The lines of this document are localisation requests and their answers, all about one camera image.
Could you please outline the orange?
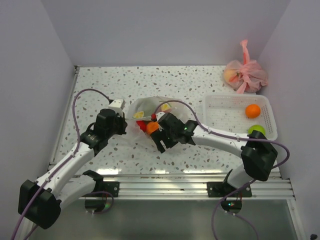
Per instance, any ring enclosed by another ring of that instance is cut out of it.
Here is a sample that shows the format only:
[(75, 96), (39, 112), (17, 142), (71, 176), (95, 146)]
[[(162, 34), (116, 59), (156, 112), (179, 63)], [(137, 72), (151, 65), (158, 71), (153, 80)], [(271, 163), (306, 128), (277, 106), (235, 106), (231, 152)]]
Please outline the orange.
[(261, 114), (261, 108), (257, 104), (250, 104), (245, 108), (245, 115), (249, 119), (255, 119)]
[(151, 135), (159, 129), (159, 124), (156, 121), (151, 121), (146, 125), (146, 133)]

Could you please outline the red fruit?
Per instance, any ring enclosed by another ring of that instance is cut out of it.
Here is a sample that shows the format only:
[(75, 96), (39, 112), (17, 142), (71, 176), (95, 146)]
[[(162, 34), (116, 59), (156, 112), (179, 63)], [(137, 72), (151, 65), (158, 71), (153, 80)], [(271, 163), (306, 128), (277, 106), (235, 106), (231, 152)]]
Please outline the red fruit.
[(136, 121), (136, 124), (139, 126), (140, 130), (142, 130), (143, 132), (147, 131), (147, 124), (145, 123), (145, 121), (138, 120)]

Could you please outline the clear printed plastic bag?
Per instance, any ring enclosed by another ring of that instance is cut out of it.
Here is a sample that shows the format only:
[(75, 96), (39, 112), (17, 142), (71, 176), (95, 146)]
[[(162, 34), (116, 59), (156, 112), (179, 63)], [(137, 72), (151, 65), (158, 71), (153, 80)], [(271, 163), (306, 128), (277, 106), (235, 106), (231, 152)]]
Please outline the clear printed plastic bag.
[(151, 142), (151, 138), (147, 136), (145, 132), (140, 130), (139, 126), (136, 124), (136, 121), (145, 121), (150, 122), (151, 116), (144, 117), (143, 112), (136, 112), (136, 106), (138, 100), (140, 99), (151, 99), (155, 98), (156, 100), (160, 101), (160, 104), (156, 107), (153, 114), (159, 112), (171, 113), (176, 116), (179, 120), (185, 122), (189, 119), (188, 112), (189, 110), (185, 105), (180, 103), (180, 99), (177, 98), (169, 98), (164, 96), (151, 96), (151, 97), (144, 97), (135, 100), (127, 109), (126, 113), (126, 121), (127, 121), (127, 128), (126, 128), (126, 135), (125, 139), (135, 142), (143, 142), (149, 144)]

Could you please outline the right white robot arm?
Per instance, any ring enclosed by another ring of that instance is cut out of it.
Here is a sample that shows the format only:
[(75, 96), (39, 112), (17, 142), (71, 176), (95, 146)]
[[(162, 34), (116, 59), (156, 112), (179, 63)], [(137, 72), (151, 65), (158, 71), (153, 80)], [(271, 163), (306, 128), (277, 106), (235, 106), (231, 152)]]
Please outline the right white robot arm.
[(155, 116), (160, 132), (174, 144), (212, 147), (241, 158), (242, 164), (230, 170), (223, 181), (222, 189), (227, 196), (235, 196), (252, 180), (268, 180), (278, 152), (261, 132), (237, 135), (219, 130), (214, 134), (206, 125), (195, 120), (184, 123), (169, 112), (159, 112)]

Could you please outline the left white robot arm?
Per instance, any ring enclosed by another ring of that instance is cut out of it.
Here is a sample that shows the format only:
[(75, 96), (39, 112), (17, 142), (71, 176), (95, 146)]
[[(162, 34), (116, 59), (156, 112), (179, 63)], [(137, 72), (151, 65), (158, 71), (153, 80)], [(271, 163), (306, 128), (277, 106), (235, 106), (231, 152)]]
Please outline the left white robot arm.
[(93, 129), (87, 128), (69, 152), (50, 171), (36, 181), (26, 180), (20, 187), (18, 213), (42, 229), (50, 228), (62, 211), (60, 197), (75, 173), (108, 145), (114, 135), (124, 135), (127, 123), (120, 107), (102, 109)]

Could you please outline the peach in pink bag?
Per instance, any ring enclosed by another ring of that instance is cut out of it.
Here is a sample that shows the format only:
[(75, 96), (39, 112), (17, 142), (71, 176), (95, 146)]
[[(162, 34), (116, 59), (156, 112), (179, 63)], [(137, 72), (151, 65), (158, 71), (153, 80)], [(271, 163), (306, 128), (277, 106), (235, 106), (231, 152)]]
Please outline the peach in pink bag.
[(228, 83), (234, 83), (239, 80), (238, 73), (234, 69), (225, 69), (223, 72), (223, 78)]

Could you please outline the pink plastic bag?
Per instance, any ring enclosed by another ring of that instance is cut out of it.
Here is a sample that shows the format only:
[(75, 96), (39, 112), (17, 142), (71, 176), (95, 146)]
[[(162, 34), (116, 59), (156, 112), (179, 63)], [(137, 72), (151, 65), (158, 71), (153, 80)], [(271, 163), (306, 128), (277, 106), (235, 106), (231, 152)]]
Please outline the pink plastic bag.
[(238, 73), (238, 81), (224, 81), (231, 86), (237, 94), (256, 93), (261, 87), (268, 85), (268, 74), (256, 60), (251, 59), (247, 48), (248, 40), (245, 39), (241, 41), (240, 45), (242, 47), (242, 62), (239, 60), (232, 60), (224, 69), (236, 70)]

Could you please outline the white plastic basket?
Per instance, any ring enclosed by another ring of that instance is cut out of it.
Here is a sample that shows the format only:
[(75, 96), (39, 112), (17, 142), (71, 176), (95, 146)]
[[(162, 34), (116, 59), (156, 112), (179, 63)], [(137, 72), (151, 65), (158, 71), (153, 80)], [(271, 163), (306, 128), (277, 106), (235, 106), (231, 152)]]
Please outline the white plastic basket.
[[(248, 118), (247, 106), (256, 104), (260, 115)], [(201, 122), (211, 128), (231, 133), (245, 134), (253, 125), (265, 130), (265, 137), (275, 141), (278, 138), (277, 125), (269, 100), (263, 95), (213, 93), (203, 98)]]

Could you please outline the orange in basket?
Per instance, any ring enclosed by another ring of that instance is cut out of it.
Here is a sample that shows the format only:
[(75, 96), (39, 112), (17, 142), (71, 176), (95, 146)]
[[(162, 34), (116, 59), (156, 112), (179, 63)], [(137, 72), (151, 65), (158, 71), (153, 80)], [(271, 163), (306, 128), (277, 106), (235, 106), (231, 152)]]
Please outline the orange in basket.
[(257, 104), (250, 104), (245, 108), (245, 115), (249, 119), (255, 119), (261, 114), (261, 108)]

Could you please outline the green apple in basket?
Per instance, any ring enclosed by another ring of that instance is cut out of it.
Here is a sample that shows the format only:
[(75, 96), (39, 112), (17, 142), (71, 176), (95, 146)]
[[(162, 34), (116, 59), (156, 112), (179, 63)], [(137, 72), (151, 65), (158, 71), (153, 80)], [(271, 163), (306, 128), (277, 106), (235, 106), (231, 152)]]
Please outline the green apple in basket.
[(258, 131), (260, 133), (262, 133), (264, 136), (266, 135), (266, 130), (264, 129), (263, 126), (259, 125), (259, 124), (255, 124), (252, 125), (249, 129), (248, 129), (248, 134), (252, 134), (253, 131)]

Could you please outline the aluminium mounting rail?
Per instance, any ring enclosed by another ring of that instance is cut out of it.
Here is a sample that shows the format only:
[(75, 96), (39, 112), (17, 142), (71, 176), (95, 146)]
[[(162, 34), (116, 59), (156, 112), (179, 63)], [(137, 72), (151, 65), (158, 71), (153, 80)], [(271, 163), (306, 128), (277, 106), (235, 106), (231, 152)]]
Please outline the aluminium mounting rail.
[[(225, 173), (168, 173), (104, 175), (106, 182), (119, 182), (119, 200), (214, 200), (207, 183), (221, 182)], [(272, 172), (268, 181), (250, 185), (252, 197), (245, 200), (294, 200), (289, 180)]]

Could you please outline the left black base bracket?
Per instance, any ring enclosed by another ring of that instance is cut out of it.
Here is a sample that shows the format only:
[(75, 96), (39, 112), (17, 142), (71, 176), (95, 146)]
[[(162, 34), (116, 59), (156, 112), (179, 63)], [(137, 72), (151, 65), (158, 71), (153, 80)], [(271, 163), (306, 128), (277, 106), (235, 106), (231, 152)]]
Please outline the left black base bracket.
[(114, 198), (119, 195), (120, 183), (118, 181), (101, 181), (95, 184), (94, 189), (91, 190), (85, 197), (106, 197), (108, 192)]

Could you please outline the black base bracket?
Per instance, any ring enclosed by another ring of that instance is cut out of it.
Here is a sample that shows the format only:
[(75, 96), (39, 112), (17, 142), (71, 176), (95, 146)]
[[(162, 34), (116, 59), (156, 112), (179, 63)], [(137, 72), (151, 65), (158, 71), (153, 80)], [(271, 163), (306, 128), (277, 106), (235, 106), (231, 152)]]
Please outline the black base bracket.
[(85, 197), (106, 197), (108, 192), (114, 198), (119, 195), (120, 183), (118, 181), (101, 181), (95, 184), (94, 189), (91, 190)]
[[(236, 189), (228, 184), (224, 184), (222, 181), (220, 182), (207, 182), (206, 183), (207, 187), (207, 195), (209, 198), (223, 198), (227, 194), (235, 191)], [(232, 198), (250, 198), (252, 197), (252, 190), (251, 187), (248, 186), (245, 189), (242, 189), (233, 195), (231, 195)]]

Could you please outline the right black base bracket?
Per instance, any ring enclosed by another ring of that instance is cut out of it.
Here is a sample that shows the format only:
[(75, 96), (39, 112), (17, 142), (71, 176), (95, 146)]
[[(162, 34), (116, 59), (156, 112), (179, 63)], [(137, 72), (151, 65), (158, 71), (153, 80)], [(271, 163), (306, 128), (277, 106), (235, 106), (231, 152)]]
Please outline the right black base bracket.
[[(227, 194), (235, 191), (236, 189), (228, 184), (224, 184), (222, 181), (220, 182), (207, 182), (206, 183), (207, 187), (207, 195), (209, 198), (223, 198)], [(245, 189), (242, 189), (233, 195), (231, 195), (232, 198), (250, 198), (252, 197), (252, 190), (251, 187), (248, 186)]]

